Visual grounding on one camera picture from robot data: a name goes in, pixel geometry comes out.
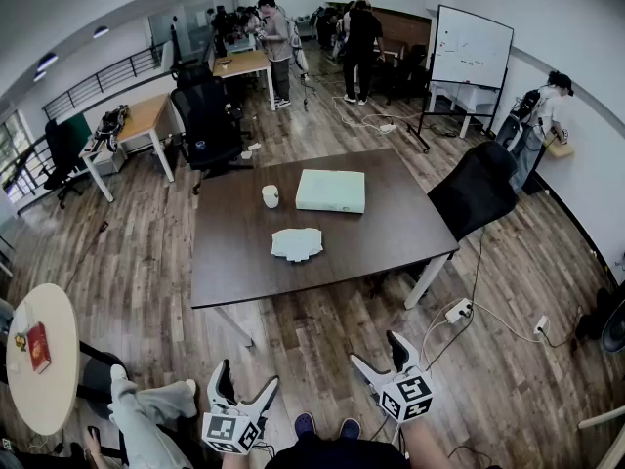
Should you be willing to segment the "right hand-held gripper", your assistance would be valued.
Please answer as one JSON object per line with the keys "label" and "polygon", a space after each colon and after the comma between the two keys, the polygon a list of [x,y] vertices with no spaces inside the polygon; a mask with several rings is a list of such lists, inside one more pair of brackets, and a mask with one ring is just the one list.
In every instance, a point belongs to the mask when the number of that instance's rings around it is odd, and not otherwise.
{"label": "right hand-held gripper", "polygon": [[419,367],[419,352],[397,332],[388,330],[393,363],[398,373],[382,372],[357,354],[350,361],[364,380],[374,385],[378,406],[396,423],[406,423],[429,412],[433,391]]}

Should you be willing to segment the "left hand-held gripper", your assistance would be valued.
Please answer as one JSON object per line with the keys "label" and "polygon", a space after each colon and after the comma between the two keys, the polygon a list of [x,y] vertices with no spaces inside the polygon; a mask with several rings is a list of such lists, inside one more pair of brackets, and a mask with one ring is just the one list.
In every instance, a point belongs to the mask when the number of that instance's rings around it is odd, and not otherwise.
{"label": "left hand-held gripper", "polygon": [[279,377],[272,377],[250,402],[236,404],[228,359],[213,371],[207,386],[210,410],[203,415],[201,438],[220,453],[246,455],[263,433],[261,417],[273,402]]}

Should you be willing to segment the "person's right forearm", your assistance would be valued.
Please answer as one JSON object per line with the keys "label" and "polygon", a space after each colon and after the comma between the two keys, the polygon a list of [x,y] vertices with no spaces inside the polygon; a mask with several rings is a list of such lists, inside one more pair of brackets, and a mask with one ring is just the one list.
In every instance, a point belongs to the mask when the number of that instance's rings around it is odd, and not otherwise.
{"label": "person's right forearm", "polygon": [[411,469],[453,469],[424,417],[401,425]]}

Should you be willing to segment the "person's left blue shoe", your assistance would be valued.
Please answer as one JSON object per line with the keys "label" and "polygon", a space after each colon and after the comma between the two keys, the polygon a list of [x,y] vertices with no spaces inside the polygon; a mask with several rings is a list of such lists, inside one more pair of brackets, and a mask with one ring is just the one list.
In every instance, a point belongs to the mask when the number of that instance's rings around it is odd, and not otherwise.
{"label": "person's left blue shoe", "polygon": [[313,416],[309,412],[300,413],[295,419],[294,430],[298,440],[308,435],[315,435],[316,428]]}

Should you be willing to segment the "person's dark clothing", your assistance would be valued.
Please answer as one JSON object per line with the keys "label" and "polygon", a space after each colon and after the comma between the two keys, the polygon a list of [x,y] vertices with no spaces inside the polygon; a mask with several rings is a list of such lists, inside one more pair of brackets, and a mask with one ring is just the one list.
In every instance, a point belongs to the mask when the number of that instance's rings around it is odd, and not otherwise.
{"label": "person's dark clothing", "polygon": [[322,440],[306,433],[291,448],[279,451],[265,469],[410,469],[391,444],[339,438]]}

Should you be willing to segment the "black stool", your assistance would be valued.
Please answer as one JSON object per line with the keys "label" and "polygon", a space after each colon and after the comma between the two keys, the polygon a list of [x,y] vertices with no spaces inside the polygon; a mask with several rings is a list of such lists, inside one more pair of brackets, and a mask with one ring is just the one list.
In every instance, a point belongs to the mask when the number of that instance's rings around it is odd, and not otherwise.
{"label": "black stool", "polygon": [[100,351],[83,341],[79,342],[79,351],[88,360],[83,369],[81,383],[77,387],[77,396],[92,403],[110,404],[110,372],[116,364],[126,369],[123,361],[114,354]]}

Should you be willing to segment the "round beige table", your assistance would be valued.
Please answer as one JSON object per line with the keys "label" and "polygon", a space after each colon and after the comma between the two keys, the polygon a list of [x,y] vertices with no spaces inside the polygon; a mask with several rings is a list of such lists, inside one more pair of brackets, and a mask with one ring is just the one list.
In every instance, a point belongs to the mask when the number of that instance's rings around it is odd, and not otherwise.
{"label": "round beige table", "polygon": [[[32,368],[30,353],[15,336],[36,323],[45,328],[51,363],[42,372]],[[72,414],[78,386],[79,336],[74,308],[62,288],[44,283],[18,304],[6,349],[11,398],[21,419],[42,436],[58,433]]]}

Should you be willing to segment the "light wooden beam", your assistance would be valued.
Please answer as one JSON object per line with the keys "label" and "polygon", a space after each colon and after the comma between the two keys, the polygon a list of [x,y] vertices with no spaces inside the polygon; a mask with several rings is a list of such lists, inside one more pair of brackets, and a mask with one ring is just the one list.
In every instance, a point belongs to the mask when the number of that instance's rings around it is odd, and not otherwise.
{"label": "light wooden beam", "polygon": [[578,423],[577,427],[580,430],[590,428],[593,426],[603,424],[607,421],[613,420],[623,415],[625,415],[625,405],[618,407],[616,409],[613,409],[609,412],[603,413],[601,415],[582,420]]}

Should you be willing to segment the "black high-back office chair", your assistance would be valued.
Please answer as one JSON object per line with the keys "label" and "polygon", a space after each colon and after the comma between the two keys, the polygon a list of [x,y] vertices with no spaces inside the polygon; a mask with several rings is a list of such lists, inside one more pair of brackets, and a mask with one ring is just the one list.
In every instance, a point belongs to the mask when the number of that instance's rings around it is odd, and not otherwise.
{"label": "black high-back office chair", "polygon": [[[240,161],[243,137],[247,134],[240,127],[243,114],[231,104],[222,78],[214,77],[210,84],[175,89],[170,98],[184,125],[184,131],[173,136],[174,146],[203,180],[253,167]],[[204,141],[206,149],[197,150],[198,141]]]}
{"label": "black high-back office chair", "polygon": [[176,81],[176,89],[210,84],[214,75],[207,64],[176,65],[171,68],[172,78]]}

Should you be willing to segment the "white low table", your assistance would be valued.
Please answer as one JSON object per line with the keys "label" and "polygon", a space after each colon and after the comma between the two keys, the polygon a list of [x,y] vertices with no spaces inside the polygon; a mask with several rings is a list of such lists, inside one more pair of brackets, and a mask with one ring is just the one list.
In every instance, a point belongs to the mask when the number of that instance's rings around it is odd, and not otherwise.
{"label": "white low table", "polygon": [[442,95],[451,101],[451,110],[457,106],[465,111],[459,137],[464,139],[475,113],[491,114],[495,109],[499,91],[466,83],[432,82],[430,84],[429,111],[434,111],[437,97]]}

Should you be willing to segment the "wooden desk with white legs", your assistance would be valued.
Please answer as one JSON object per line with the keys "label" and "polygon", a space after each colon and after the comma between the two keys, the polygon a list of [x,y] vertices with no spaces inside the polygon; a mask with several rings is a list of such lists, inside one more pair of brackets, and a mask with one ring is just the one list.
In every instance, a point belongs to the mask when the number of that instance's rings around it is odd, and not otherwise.
{"label": "wooden desk with white legs", "polygon": [[[228,67],[216,65],[217,62],[225,60],[232,60],[232,63],[229,64]],[[271,62],[262,51],[248,51],[235,54],[227,58],[217,59],[215,60],[215,63],[212,67],[213,75],[222,77],[224,79],[244,74],[261,72],[263,72],[267,78],[266,83],[269,92],[271,110],[276,111],[275,95],[271,79]]]}
{"label": "wooden desk with white legs", "polygon": [[[143,149],[151,149],[158,157],[161,168],[170,183],[175,181],[174,170],[165,154],[165,141],[178,133],[179,123],[169,94],[160,94],[139,103],[129,106],[125,125],[117,136],[117,152],[127,158],[125,144],[135,140],[147,139]],[[104,141],[91,137],[79,153],[87,170],[108,203],[114,198],[103,180],[94,161],[96,157],[106,151]]]}

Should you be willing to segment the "dark green panel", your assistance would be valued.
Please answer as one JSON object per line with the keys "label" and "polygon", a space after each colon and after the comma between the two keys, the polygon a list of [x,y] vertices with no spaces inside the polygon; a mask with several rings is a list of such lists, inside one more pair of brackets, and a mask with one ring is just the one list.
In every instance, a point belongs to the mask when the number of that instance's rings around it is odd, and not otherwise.
{"label": "dark green panel", "polygon": [[62,127],[72,140],[81,142],[82,144],[85,144],[92,135],[92,131],[83,113],[71,116],[62,123]]}

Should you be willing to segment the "whiteboard on black stand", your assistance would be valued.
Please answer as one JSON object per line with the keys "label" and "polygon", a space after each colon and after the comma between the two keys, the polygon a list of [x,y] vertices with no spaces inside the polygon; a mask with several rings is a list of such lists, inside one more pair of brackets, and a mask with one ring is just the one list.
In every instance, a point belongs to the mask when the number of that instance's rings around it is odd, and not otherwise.
{"label": "whiteboard on black stand", "polygon": [[451,101],[439,95],[435,110],[429,111],[432,82],[466,83],[499,91],[491,114],[479,112],[471,117],[493,121],[508,75],[513,38],[514,30],[503,23],[440,5],[421,116],[454,116],[460,108],[452,111]]}

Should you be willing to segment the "black metal railing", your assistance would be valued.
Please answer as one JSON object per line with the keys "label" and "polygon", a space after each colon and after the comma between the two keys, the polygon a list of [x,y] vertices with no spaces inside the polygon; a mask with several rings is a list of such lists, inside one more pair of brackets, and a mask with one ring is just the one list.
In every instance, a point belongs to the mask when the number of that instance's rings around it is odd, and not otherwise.
{"label": "black metal railing", "polygon": [[78,82],[56,98],[43,105],[48,120],[58,118],[70,110],[82,106],[99,94],[112,89],[126,80],[139,78],[161,67],[165,44],[153,45],[111,64]]}

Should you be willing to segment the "glass partition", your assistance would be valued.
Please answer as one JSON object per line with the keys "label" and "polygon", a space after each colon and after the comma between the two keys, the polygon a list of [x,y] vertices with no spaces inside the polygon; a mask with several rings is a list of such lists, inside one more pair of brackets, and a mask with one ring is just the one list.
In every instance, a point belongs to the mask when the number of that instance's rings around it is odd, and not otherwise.
{"label": "glass partition", "polygon": [[147,21],[152,42],[172,40],[175,33],[183,62],[197,60],[212,64],[216,57],[216,31],[212,25],[215,12],[215,0],[191,0],[151,14]]}

